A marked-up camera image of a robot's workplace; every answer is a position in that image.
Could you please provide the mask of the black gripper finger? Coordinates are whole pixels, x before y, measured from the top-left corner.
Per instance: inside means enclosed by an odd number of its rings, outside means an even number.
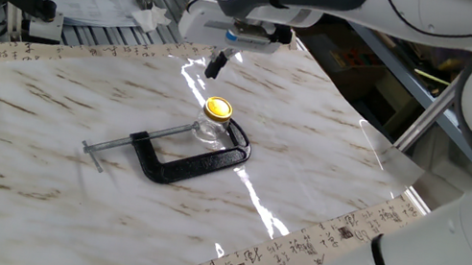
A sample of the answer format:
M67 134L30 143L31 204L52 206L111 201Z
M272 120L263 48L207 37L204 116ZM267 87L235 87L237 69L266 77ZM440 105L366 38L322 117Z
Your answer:
M220 72L222 56L222 52L217 52L211 57L210 62L206 66L204 72L204 76L206 78L215 79L217 77L218 73Z
M236 55L235 50L225 49L221 51L220 55L218 56L217 67L215 76L218 77L218 74L221 72L221 69L225 67L228 63L229 59Z

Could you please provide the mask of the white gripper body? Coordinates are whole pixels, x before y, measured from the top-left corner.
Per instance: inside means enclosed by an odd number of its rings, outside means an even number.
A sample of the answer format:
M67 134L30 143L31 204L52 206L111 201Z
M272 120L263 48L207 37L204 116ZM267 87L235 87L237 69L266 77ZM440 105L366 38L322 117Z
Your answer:
M284 44L287 28L228 17L215 0L191 0L178 29L182 38L191 43L270 54Z

